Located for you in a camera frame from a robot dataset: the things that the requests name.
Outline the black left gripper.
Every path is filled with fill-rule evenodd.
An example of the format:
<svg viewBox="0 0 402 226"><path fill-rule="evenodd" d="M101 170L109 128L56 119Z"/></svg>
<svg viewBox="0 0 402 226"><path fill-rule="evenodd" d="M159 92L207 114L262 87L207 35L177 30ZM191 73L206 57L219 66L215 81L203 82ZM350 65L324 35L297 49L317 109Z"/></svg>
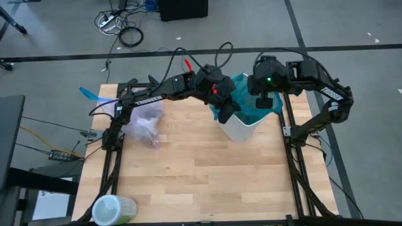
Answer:
<svg viewBox="0 0 402 226"><path fill-rule="evenodd" d="M206 64L194 76L194 97L220 109L218 121L225 124L241 107L233 102L231 93L236 89L232 79L222 73L219 67Z"/></svg>

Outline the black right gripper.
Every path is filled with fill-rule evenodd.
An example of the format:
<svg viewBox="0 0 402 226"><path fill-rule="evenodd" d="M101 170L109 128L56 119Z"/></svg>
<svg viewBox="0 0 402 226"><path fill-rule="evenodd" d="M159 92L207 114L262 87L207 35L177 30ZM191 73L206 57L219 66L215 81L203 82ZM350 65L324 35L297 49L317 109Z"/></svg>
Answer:
<svg viewBox="0 0 402 226"><path fill-rule="evenodd" d="M275 56L263 55L248 76L247 88L251 95L262 95L256 99L258 109L271 109L274 99L266 93L288 90L288 69Z"/></svg>

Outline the teal trash bag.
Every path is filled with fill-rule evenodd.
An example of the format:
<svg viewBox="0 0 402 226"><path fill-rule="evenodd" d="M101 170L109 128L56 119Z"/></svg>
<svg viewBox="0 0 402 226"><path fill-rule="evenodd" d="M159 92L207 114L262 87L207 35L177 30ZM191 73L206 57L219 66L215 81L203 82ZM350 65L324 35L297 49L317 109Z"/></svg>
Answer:
<svg viewBox="0 0 402 226"><path fill-rule="evenodd" d="M247 89L247 77L245 73L240 73L231 77L235 91L231 93L234 102L238 103L241 111L235 111L234 115L246 125L254 124L255 122L263 119L270 113L279 114L283 107L283 102L279 93L270 92L269 98L273 99L273 105L268 109L258 109L256 101L258 96L251 95Z"/></svg>

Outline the white plastic trash bin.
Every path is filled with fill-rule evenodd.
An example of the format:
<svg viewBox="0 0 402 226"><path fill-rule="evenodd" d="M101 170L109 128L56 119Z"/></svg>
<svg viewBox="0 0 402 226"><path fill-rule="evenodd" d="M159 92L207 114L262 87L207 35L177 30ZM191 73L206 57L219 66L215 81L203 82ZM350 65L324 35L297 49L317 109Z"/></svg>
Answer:
<svg viewBox="0 0 402 226"><path fill-rule="evenodd" d="M245 124L235 114L233 114L225 124L222 124L219 121L216 121L216 123L231 141L241 143L249 139L254 134L260 123L262 123L267 117L268 115L266 114L253 124Z"/></svg>

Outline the pink trash bag blue drawstring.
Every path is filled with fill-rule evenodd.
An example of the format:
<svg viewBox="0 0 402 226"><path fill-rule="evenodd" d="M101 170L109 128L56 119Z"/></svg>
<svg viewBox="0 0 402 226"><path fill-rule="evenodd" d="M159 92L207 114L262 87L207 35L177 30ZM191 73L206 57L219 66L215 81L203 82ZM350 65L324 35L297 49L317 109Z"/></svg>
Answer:
<svg viewBox="0 0 402 226"><path fill-rule="evenodd" d="M79 90L89 100L96 101L97 104L103 104L104 102L114 100L112 98L98 97L83 87L80 87ZM100 107L100 113L114 116L114 104L115 103L103 105ZM136 107L131 113L129 123L123 126L121 131L131 139L157 149L159 148L160 142L157 124L163 117L163 114L164 105L162 101L153 102L142 107Z"/></svg>

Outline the black cabinet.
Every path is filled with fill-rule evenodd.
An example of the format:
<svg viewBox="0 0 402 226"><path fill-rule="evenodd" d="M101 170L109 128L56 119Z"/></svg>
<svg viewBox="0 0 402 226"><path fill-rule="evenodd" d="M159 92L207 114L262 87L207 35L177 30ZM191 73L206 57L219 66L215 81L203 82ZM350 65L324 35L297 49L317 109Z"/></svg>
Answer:
<svg viewBox="0 0 402 226"><path fill-rule="evenodd" d="M164 22L208 16L209 0L157 0Z"/></svg>

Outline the white power strip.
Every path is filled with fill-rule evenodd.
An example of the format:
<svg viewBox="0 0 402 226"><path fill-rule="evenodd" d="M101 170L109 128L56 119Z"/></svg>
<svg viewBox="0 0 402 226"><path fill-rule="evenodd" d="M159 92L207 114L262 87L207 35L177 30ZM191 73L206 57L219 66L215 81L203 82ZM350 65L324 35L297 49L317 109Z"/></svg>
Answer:
<svg viewBox="0 0 402 226"><path fill-rule="evenodd" d="M107 24L109 24L111 21L115 20L116 16L115 15L109 15L106 18L105 17L101 17L100 20L98 21L98 25L97 27L99 29L105 27Z"/></svg>

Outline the white green wipes canister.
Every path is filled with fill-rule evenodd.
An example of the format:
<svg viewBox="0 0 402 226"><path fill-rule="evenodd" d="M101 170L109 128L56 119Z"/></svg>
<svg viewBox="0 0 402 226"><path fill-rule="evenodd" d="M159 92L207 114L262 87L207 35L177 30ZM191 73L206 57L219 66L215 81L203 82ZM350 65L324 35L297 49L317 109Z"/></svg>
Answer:
<svg viewBox="0 0 402 226"><path fill-rule="evenodd" d="M137 203L125 196L104 195L92 207L92 219L98 226L115 226L130 222L138 213Z"/></svg>

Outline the black power adapter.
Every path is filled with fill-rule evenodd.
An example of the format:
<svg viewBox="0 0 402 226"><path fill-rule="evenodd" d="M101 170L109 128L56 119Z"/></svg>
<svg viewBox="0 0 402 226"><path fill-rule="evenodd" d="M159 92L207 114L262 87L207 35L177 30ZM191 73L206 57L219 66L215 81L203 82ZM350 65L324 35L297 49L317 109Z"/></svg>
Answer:
<svg viewBox="0 0 402 226"><path fill-rule="evenodd" d="M64 152L52 149L50 151L48 159L54 160L54 161L61 161L61 162L72 162L76 159L76 157L72 154L64 153Z"/></svg>

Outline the white board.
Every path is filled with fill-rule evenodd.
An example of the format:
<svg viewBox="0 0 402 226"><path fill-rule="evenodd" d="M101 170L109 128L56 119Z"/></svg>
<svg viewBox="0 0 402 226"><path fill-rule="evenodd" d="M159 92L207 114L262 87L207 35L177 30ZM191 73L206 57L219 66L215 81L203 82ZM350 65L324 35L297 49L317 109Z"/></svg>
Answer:
<svg viewBox="0 0 402 226"><path fill-rule="evenodd" d="M64 193L52 193L40 190L36 199L32 220L66 217L70 197L71 195Z"/></svg>

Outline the black desk beam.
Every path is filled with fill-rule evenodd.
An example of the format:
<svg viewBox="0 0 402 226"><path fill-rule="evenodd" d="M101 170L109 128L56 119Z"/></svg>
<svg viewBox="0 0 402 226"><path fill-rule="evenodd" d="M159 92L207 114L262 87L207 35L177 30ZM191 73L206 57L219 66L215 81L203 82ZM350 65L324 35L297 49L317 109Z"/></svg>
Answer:
<svg viewBox="0 0 402 226"><path fill-rule="evenodd" d="M79 184L61 178L37 174L17 168L9 168L0 178L0 190L7 186L20 186L33 190L45 190L75 195Z"/></svg>

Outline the dark grey desk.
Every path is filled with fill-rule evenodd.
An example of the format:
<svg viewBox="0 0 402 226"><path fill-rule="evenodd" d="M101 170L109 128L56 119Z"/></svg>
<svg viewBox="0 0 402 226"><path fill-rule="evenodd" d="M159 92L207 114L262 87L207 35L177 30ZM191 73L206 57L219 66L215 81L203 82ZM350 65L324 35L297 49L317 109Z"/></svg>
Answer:
<svg viewBox="0 0 402 226"><path fill-rule="evenodd" d="M0 192L6 186L24 102L24 95L0 97Z"/></svg>

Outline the black tripod leg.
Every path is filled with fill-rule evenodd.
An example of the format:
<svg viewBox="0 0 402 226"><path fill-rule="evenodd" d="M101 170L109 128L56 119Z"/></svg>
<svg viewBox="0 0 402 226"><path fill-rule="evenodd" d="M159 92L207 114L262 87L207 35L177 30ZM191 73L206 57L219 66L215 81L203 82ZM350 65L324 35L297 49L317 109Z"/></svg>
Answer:
<svg viewBox="0 0 402 226"><path fill-rule="evenodd" d="M24 35L28 34L24 26L21 26L20 24L15 22L15 20L9 15L9 13L6 12L6 10L2 6L0 6L0 17L2 17L7 23L9 23L13 28L18 30L20 33Z"/></svg>

